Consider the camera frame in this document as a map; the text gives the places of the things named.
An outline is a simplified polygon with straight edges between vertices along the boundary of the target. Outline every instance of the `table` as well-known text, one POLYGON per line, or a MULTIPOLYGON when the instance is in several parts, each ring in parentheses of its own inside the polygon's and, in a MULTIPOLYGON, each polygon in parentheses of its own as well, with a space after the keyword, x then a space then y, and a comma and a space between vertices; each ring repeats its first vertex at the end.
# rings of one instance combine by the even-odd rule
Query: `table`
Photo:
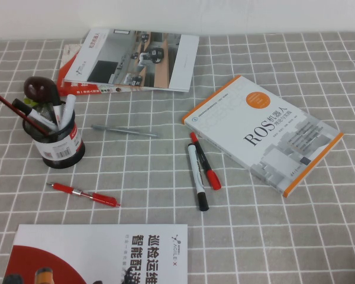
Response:
MULTIPOLYGON (((78 42, 0 42, 0 93, 23 99, 27 77, 56 79, 61 48, 78 42)), ((188 224, 190 284, 355 283, 355 32, 202 37, 195 64, 188 93, 78 97, 86 154, 70 169, 46 167, 0 104, 0 283, 18 224, 97 223, 188 224), (288 199, 203 141, 224 186, 207 187, 211 208, 202 213, 181 118, 236 74, 345 136, 288 199), (162 137, 104 134, 93 123, 162 137), (46 181, 114 196, 122 207, 53 191, 46 181)))

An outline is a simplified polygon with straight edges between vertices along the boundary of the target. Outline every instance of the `book cover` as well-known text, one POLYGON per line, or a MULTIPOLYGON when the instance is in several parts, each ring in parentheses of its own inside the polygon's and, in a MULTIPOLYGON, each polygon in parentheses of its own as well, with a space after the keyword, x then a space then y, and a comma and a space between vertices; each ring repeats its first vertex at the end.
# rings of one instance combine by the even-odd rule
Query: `book cover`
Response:
POLYGON ((5 279, 184 284, 187 239, 187 225, 20 225, 5 279))
POLYGON ((115 92, 130 92, 138 89, 130 88, 129 86, 110 86, 103 84, 88 84, 88 83, 73 83, 64 81, 64 77, 70 70, 72 63, 75 61, 82 44, 67 44, 63 48, 62 59, 57 80, 57 87, 60 96, 72 95, 88 95, 99 93, 115 93, 115 92))
POLYGON ((187 92, 199 37, 93 28, 65 82, 187 92))
POLYGON ((183 123, 284 197, 343 136, 242 76, 185 115, 183 123))

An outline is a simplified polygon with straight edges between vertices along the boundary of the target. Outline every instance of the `red graphic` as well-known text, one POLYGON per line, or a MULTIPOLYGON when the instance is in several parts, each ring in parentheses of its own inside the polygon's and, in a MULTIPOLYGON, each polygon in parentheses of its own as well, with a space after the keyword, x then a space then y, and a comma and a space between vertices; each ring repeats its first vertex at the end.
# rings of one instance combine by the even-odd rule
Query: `red graphic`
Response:
POLYGON ((72 131, 70 133, 71 140, 74 139, 76 133, 78 133, 78 127, 76 126, 76 123, 75 123, 74 126, 73 126, 73 129, 72 129, 72 131))
POLYGON ((86 284, 80 274, 63 259, 26 246, 13 246, 5 276, 21 275, 24 283, 34 283, 34 275, 41 267, 52 269, 54 283, 86 284))

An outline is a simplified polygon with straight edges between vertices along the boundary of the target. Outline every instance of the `pen holder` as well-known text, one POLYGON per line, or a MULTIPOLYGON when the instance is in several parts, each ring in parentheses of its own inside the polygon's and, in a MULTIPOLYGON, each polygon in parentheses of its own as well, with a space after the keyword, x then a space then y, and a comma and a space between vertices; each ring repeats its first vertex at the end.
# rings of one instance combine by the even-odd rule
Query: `pen holder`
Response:
MULTIPOLYGON (((52 104, 37 104, 33 109, 56 123, 52 104)), ((75 111, 67 126, 47 136, 43 136, 26 121, 22 122, 22 127, 34 140, 43 162, 49 167, 65 169, 76 164, 84 156, 85 145, 75 124, 75 111)))

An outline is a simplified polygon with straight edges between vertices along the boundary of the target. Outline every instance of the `silver pen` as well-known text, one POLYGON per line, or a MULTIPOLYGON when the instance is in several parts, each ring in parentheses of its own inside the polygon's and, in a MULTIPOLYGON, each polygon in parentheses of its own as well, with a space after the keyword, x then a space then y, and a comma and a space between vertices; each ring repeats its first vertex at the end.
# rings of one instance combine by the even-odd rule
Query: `silver pen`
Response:
POLYGON ((98 124, 92 124, 91 127, 94 129, 108 130, 108 131, 119 132, 119 133, 124 133, 124 134, 134 134, 134 135, 148 136, 148 137, 153 137, 153 138, 159 137, 159 135, 156 133, 141 132, 136 129, 122 128, 122 127, 110 127, 110 126, 98 125, 98 124))

